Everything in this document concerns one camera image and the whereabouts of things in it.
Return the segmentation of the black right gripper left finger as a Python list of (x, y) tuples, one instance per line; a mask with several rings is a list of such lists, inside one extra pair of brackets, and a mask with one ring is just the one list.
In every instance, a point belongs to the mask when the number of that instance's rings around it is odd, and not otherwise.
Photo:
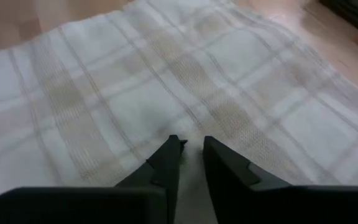
[(114, 187), (20, 187), (0, 194), (0, 224), (173, 224), (186, 141), (169, 138)]

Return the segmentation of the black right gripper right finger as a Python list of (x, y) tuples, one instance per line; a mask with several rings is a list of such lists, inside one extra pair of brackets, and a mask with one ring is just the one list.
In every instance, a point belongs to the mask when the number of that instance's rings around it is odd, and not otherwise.
[(212, 136), (203, 161), (219, 224), (358, 224), (358, 186), (292, 185)]

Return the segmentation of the white towel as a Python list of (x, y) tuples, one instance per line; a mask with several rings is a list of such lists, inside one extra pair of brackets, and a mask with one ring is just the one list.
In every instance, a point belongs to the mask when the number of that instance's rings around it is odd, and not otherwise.
[(136, 0), (0, 50), (0, 194), (107, 187), (187, 140), (177, 224), (215, 224), (213, 136), (299, 185), (358, 185), (358, 87), (231, 0)]

